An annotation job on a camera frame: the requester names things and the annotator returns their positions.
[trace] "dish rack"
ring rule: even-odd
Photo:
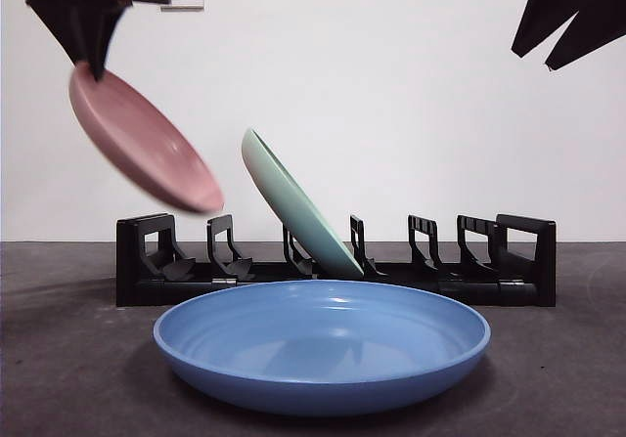
[[[505,214],[499,214],[495,221],[459,215],[457,243],[461,256],[458,262],[441,260],[434,220],[409,215],[407,228],[411,261],[380,262],[367,255],[363,221],[350,216],[354,257],[365,273],[362,281],[428,290],[469,305],[556,305],[555,222]],[[509,250],[509,230],[536,235],[534,258]],[[218,254],[216,237],[224,232],[231,259]],[[487,237],[489,262],[479,261],[472,253],[466,232]],[[158,234],[156,250],[148,253],[146,236],[154,233]],[[416,233],[428,237],[428,256],[418,248]],[[244,257],[235,244],[231,215],[215,217],[206,223],[208,262],[185,255],[176,241],[175,220],[171,214],[118,220],[116,239],[117,306],[173,305],[238,285],[336,279],[298,247],[286,227],[283,227],[284,261]]]

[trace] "gray tabletop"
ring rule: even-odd
[[[183,246],[203,257],[201,243]],[[370,254],[405,250],[373,243]],[[379,415],[302,419],[222,404],[179,380],[152,341],[167,307],[114,306],[114,244],[4,243],[2,435],[626,435],[626,243],[558,251],[558,306],[477,307],[492,341],[453,389]]]

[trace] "plastic plate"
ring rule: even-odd
[[[389,284],[293,281],[227,288],[154,328],[173,370],[219,400],[279,415],[360,415],[451,387],[489,342],[470,307]]]
[[[244,135],[242,157],[252,181],[272,210],[326,272],[340,279],[363,278],[363,269],[352,253],[252,129]]]
[[[139,92],[105,71],[96,81],[76,63],[69,99],[89,138],[122,173],[174,207],[208,213],[222,209],[215,178],[183,135]]]

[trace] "plate rim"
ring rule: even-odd
[[[221,367],[211,367],[210,368],[210,367],[208,367],[206,365],[206,363],[203,363],[203,362],[195,360],[195,359],[191,359],[191,358],[186,357],[183,354],[179,353],[176,349],[170,347],[165,342],[165,340],[162,338],[162,336],[160,335],[160,330],[159,329],[160,329],[161,324],[165,321],[165,319],[172,312],[174,312],[175,310],[178,310],[180,308],[185,308],[185,306],[190,304],[190,303],[201,301],[202,299],[208,297],[209,295],[215,295],[215,296],[224,295],[224,294],[228,294],[228,292],[232,291],[233,289],[256,288],[256,287],[264,286],[264,285],[277,285],[277,284],[280,284],[280,285],[290,285],[290,284],[300,284],[300,283],[306,283],[306,284],[323,284],[323,283],[371,284],[371,285],[382,286],[384,288],[406,289],[406,290],[412,291],[414,293],[423,294],[425,296],[432,296],[432,297],[437,298],[438,301],[447,301],[447,302],[451,302],[452,304],[456,304],[457,307],[461,307],[462,309],[468,311],[470,314],[474,315],[476,318],[478,318],[478,320],[482,324],[482,326],[484,328],[484,333],[483,333],[482,337],[480,338],[480,341],[478,341],[477,344],[475,344],[469,350],[465,351],[463,354],[460,354],[459,356],[455,357],[454,359],[452,359],[450,361],[444,362],[440,366],[430,367],[430,368],[426,368],[426,369],[421,369],[419,371],[409,371],[409,372],[402,372],[402,373],[388,373],[386,375],[381,375],[381,376],[377,376],[377,377],[358,379],[358,380],[340,380],[340,381],[337,381],[337,380],[334,380],[334,381],[319,381],[319,380],[298,379],[298,378],[281,378],[281,379],[277,379],[275,377],[264,376],[264,375],[253,374],[253,373],[233,373],[232,371],[228,371],[227,369],[221,368]],[[470,306],[468,306],[468,305],[466,305],[466,304],[464,304],[462,302],[459,302],[458,300],[455,300],[453,298],[446,297],[446,296],[443,296],[443,295],[439,295],[438,293],[429,292],[427,290],[421,290],[421,289],[418,289],[418,288],[407,287],[405,285],[371,283],[371,282],[367,282],[367,281],[307,280],[307,279],[305,279],[305,280],[275,281],[275,282],[269,282],[269,283],[241,285],[241,286],[237,286],[237,287],[229,287],[229,288],[216,290],[214,292],[209,292],[209,293],[205,293],[203,295],[199,295],[199,296],[194,297],[194,298],[190,298],[189,300],[181,302],[178,305],[174,305],[173,307],[167,309],[165,312],[163,312],[158,317],[158,319],[155,321],[155,325],[153,326],[153,338],[154,338],[157,346],[161,349],[161,351],[163,351],[166,354],[174,357],[176,360],[178,360],[180,362],[183,362],[184,364],[187,364],[187,365],[193,366],[193,367],[195,367],[197,369],[201,369],[203,371],[208,371],[208,372],[211,372],[211,373],[218,373],[218,374],[225,375],[225,376],[230,376],[230,377],[233,377],[233,378],[261,381],[261,382],[267,382],[267,383],[279,383],[279,384],[288,384],[289,383],[289,384],[307,384],[307,385],[350,385],[350,384],[357,384],[357,383],[376,383],[376,382],[387,382],[387,381],[392,381],[392,380],[403,380],[403,379],[408,379],[408,378],[412,378],[412,377],[416,377],[416,376],[427,375],[427,374],[431,374],[431,373],[434,373],[434,372],[444,371],[444,370],[453,368],[456,365],[466,361],[467,359],[469,359],[471,357],[474,357],[474,356],[476,356],[478,354],[484,353],[484,351],[486,350],[486,348],[489,345],[489,342],[491,340],[491,327],[489,326],[489,323],[485,320],[485,318],[478,311],[474,310]]]

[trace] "blue plate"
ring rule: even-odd
[[[281,415],[359,415],[451,387],[489,342],[455,300],[408,287],[293,281],[228,288],[165,312],[155,340],[218,400]]]

